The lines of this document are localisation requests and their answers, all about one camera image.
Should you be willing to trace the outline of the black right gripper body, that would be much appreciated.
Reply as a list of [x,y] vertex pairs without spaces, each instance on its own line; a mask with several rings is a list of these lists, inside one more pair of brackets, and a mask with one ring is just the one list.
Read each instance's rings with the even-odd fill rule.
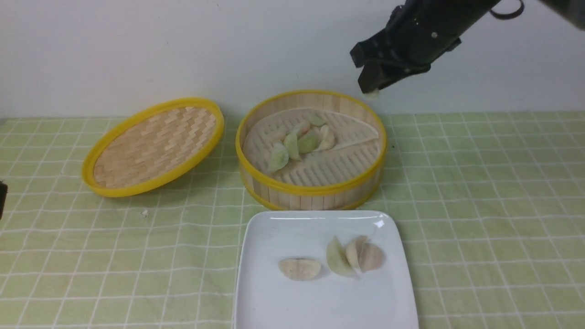
[[362,70],[358,78],[362,94],[426,73],[437,58],[457,48],[461,33],[447,31],[448,20],[439,5],[395,7],[384,29],[350,51],[355,67]]

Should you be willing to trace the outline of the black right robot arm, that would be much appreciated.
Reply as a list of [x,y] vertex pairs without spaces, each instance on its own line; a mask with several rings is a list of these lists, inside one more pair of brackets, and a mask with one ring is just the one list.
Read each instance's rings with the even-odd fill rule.
[[525,1],[512,12],[497,12],[496,0],[407,0],[396,6],[384,28],[350,51],[360,91],[383,90],[430,71],[432,63],[461,43],[461,36],[490,14],[507,21],[522,15]]

